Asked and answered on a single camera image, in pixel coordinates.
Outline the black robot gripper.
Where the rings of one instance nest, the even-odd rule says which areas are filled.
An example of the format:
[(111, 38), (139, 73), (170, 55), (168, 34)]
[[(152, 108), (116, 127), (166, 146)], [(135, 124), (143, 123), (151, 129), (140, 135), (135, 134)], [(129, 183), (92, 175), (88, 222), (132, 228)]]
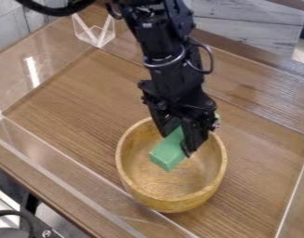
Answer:
[(172, 62), (147, 64), (151, 80), (141, 80), (143, 103), (148, 106), (153, 123), (163, 137), (180, 125), (183, 152), (190, 157), (208, 139), (208, 132), (219, 127), (218, 105), (203, 90), (206, 75), (212, 73), (214, 58), (210, 47), (194, 39), (183, 45), (182, 55)]

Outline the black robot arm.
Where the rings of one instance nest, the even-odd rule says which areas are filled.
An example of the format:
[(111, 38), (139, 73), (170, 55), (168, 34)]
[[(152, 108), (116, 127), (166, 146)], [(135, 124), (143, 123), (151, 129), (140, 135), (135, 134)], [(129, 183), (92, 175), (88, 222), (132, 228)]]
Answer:
[(192, 155), (218, 123), (218, 105), (203, 90), (214, 67), (203, 65), (200, 51), (210, 47), (190, 36), (194, 12), (184, 0), (109, 0), (105, 9), (125, 22), (141, 47), (151, 78), (137, 87), (160, 135), (180, 128), (179, 147)]

